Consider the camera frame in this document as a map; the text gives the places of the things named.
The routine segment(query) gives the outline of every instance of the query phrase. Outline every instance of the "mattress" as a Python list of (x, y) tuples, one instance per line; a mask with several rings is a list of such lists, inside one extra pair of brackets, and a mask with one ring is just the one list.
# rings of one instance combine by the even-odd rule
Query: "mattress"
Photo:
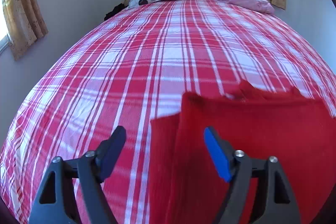
[[(149, 223), (150, 120), (178, 112), (187, 90), (229, 96), (242, 79), (274, 92), (296, 86), (336, 114), (335, 75), (275, 16), (215, 0), (123, 10), (71, 47), (22, 103), (1, 152), (4, 203), (27, 223), (51, 159), (80, 157), (122, 125), (127, 141), (102, 188), (119, 223)], [(90, 223), (78, 180), (74, 189)]]

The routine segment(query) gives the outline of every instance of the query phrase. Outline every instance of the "blue pad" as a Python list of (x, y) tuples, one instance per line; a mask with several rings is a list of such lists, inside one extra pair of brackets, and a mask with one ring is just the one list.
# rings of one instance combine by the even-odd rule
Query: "blue pad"
[(204, 141), (218, 175), (223, 178), (225, 182), (230, 182), (232, 179), (230, 163), (208, 127), (204, 130)]

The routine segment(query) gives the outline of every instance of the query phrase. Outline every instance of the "bedsheet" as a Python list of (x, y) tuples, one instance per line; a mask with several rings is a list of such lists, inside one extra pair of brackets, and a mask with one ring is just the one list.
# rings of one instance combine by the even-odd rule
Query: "bedsheet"
[[(150, 119), (178, 112), (184, 91), (228, 95), (245, 79), (269, 91), (296, 86), (336, 114), (336, 77), (286, 23), (215, 0), (123, 10), (71, 47), (29, 92), (0, 156), (0, 193), (27, 223), (57, 155), (97, 148), (117, 125), (127, 141), (103, 191), (119, 223), (149, 223)], [(79, 212), (89, 223), (78, 180)]]

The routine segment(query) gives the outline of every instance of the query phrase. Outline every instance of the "red cloth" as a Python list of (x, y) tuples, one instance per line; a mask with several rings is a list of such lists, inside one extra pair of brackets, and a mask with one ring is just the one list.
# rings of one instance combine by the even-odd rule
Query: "red cloth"
[[(152, 121), (151, 223), (212, 223), (228, 185), (218, 177), (204, 145), (204, 128), (210, 125), (250, 157), (279, 158), (303, 224), (309, 223), (326, 201), (336, 181), (335, 121), (322, 100), (306, 99), (296, 89), (274, 94), (247, 82), (240, 87), (236, 98), (244, 98), (244, 102), (185, 93), (180, 119), (175, 115)], [(175, 144), (174, 152), (162, 149), (162, 140)], [(255, 185), (255, 181), (251, 183), (241, 223), (248, 221)]]

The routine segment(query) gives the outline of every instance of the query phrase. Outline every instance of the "silver screw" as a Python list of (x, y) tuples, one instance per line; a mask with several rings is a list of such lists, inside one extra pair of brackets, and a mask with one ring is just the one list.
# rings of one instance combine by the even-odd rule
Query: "silver screw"
[(94, 157), (94, 156), (95, 156), (95, 152), (94, 152), (93, 150), (87, 151), (87, 152), (85, 153), (85, 156), (86, 156), (87, 158)]
[(269, 161), (272, 162), (272, 163), (276, 163), (276, 162), (278, 162), (278, 158), (275, 157), (275, 156), (270, 156)]
[(61, 159), (62, 158), (60, 156), (56, 156), (55, 158), (53, 158), (52, 162), (56, 164), (56, 163), (59, 163)]
[(239, 158), (244, 157), (245, 156), (245, 152), (243, 150), (236, 150), (235, 151), (235, 156), (239, 157)]

